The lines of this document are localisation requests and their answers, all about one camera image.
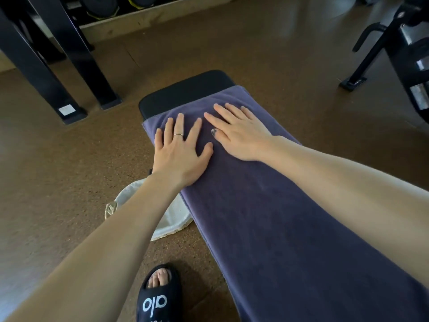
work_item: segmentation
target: brown floor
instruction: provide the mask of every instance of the brown floor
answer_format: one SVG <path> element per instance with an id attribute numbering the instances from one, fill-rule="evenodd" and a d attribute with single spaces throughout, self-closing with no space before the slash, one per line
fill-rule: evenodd
<path id="1" fill-rule="evenodd" d="M 304 145 L 429 189 L 429 128 L 382 54 L 369 82 L 337 89 L 362 29 L 388 22 L 398 0 L 239 0 L 96 45 L 123 104 L 101 111 L 69 62 L 52 66 L 87 119 L 64 126 L 17 71 L 0 75 L 0 320 L 103 222 L 105 204 L 146 176 L 153 148 L 137 109 L 145 95 L 206 70 L 243 85 Z M 120 321 L 134 319 L 154 265 L 182 274 L 187 321 L 236 321 L 228 288 L 195 224 L 153 242 Z"/>

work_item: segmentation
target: purple towel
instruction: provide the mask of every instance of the purple towel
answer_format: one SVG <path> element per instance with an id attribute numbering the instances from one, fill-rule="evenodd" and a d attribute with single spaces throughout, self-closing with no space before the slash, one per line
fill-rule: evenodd
<path id="1" fill-rule="evenodd" d="M 249 108 L 273 135 L 296 141 L 240 86 L 147 119 L 152 142 L 185 114 L 185 136 L 213 104 Z M 181 194 L 212 251 L 243 321 L 429 321 L 426 289 L 341 225 L 291 180 L 230 156 L 203 121 L 196 146 L 214 154 Z"/>

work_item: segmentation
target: hand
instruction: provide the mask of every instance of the hand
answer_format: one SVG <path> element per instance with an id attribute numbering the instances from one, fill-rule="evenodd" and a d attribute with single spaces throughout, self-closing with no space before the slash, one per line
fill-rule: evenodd
<path id="1" fill-rule="evenodd" d="M 155 158 L 153 174 L 164 172 L 179 184 L 180 189 L 193 184 L 204 173 L 208 161 L 213 154 L 213 144 L 207 143 L 201 156 L 195 152 L 196 140 L 200 134 L 202 119 L 198 118 L 185 141 L 181 135 L 184 134 L 185 116 L 177 115 L 176 124 L 173 118 L 168 118 L 163 131 L 157 129 L 155 134 Z"/>
<path id="2" fill-rule="evenodd" d="M 225 108 L 218 104 L 213 108 L 228 123 L 209 113 L 204 113 L 204 117 L 216 128 L 212 134 L 228 154 L 242 161 L 259 160 L 260 148 L 271 137 L 262 122 L 244 106 L 238 109 L 227 103 Z"/>

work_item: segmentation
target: alo logo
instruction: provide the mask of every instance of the alo logo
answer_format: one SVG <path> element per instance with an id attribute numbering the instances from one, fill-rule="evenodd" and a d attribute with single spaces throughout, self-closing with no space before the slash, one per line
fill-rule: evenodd
<path id="1" fill-rule="evenodd" d="M 153 317 L 155 308 L 163 308 L 166 305 L 167 305 L 167 297 L 165 297 L 164 295 L 157 296 L 156 302 L 155 302 L 155 297 L 153 297 L 152 299 L 149 297 L 149 298 L 146 298 L 145 301 L 143 302 L 143 311 L 147 312 L 150 308 L 152 308 L 151 317 Z"/>

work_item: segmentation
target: forearm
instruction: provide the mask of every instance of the forearm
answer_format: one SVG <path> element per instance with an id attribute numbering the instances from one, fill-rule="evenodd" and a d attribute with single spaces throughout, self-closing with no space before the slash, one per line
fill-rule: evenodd
<path id="1" fill-rule="evenodd" d="M 153 174 L 53 271 L 12 321 L 116 321 L 152 234 L 180 187 Z"/>
<path id="2" fill-rule="evenodd" d="M 261 161 L 429 286 L 429 193 L 367 166 L 273 137 Z"/>

